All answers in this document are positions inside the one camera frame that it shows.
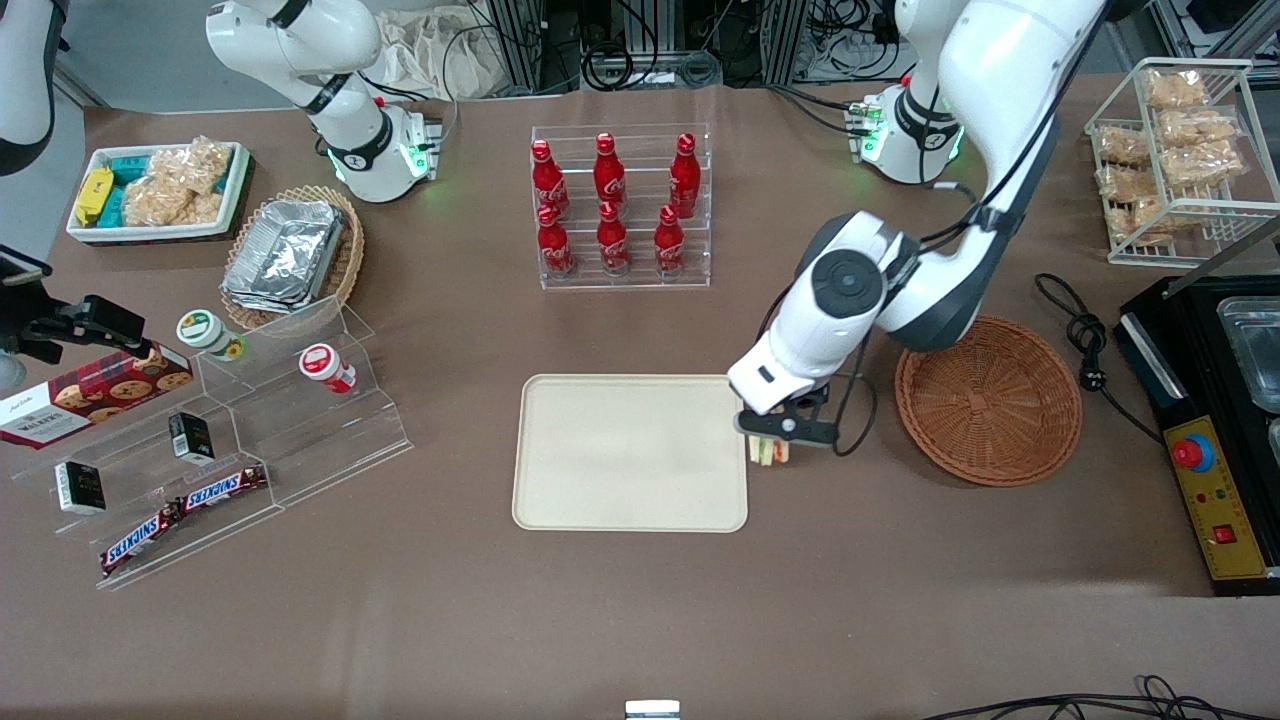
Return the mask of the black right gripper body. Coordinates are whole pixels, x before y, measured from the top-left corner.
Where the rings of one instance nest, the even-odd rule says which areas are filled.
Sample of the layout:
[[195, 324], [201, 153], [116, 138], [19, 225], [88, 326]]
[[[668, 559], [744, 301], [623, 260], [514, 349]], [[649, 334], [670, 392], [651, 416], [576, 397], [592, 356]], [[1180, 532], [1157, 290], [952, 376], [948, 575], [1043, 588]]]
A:
[[1, 287], [1, 351], [9, 356], [28, 356], [27, 342], [22, 333], [29, 324], [36, 309], [36, 286], [18, 284]]

